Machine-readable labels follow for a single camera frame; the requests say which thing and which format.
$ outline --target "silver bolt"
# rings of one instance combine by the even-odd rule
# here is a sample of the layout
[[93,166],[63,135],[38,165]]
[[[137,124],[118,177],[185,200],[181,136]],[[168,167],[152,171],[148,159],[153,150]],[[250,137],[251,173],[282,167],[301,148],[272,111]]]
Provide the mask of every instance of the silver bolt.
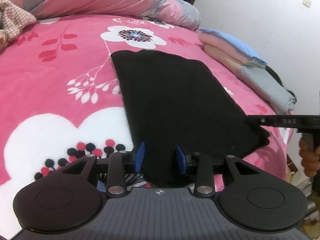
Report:
[[209,186],[200,186],[197,188],[197,191],[201,194],[209,194],[213,191],[213,189]]
[[113,195],[119,195],[124,192],[124,189],[123,187],[120,187],[120,186],[113,186],[113,187],[110,187],[108,191]]

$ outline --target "beige folded cloth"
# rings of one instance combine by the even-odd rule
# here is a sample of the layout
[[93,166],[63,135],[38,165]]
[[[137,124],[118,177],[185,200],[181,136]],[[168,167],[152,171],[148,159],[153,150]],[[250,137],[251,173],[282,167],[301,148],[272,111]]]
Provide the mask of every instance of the beige folded cloth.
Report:
[[206,44],[204,46],[204,52],[216,61],[220,62],[234,74],[236,74],[236,72],[243,66],[240,61],[232,58],[221,49],[211,46],[210,44]]
[[4,31],[0,33],[0,50],[16,39],[25,26],[35,22],[36,18],[31,13],[9,0],[0,0],[0,26]]

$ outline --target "pink floral blanket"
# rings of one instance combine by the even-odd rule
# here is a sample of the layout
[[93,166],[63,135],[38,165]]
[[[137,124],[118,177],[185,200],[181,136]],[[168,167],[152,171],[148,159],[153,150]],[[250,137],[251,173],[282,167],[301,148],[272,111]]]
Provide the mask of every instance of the pink floral blanket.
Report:
[[[141,49],[200,60],[247,114],[274,114],[206,55],[190,30],[150,18],[106,15],[37,22],[0,55],[0,235],[10,239],[20,230],[12,200],[22,187],[89,152],[104,158],[132,149],[110,55]],[[266,129],[270,144],[245,160],[285,179],[290,131]],[[145,184],[141,176],[127,181]],[[216,188],[223,188],[221,180]]]

